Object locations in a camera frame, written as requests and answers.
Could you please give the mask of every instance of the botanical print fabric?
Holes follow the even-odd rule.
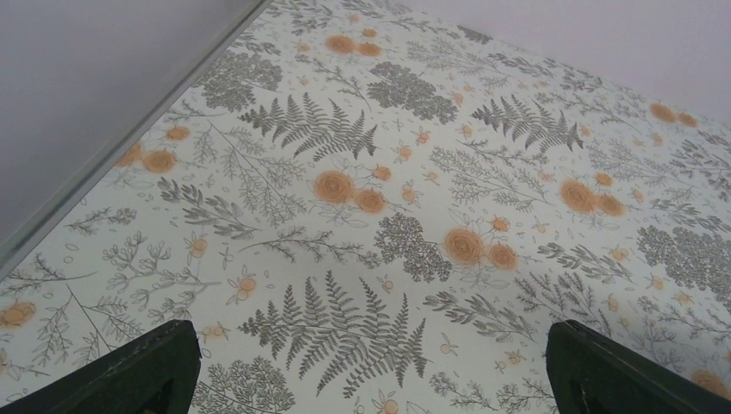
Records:
[[[173,318],[204,414],[554,413],[567,318],[731,398],[730,179],[720,123],[278,0],[0,284],[0,401]]]

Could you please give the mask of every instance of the wall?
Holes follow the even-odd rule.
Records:
[[[0,269],[259,3],[0,2]]]
[[[403,0],[731,125],[728,0]]]

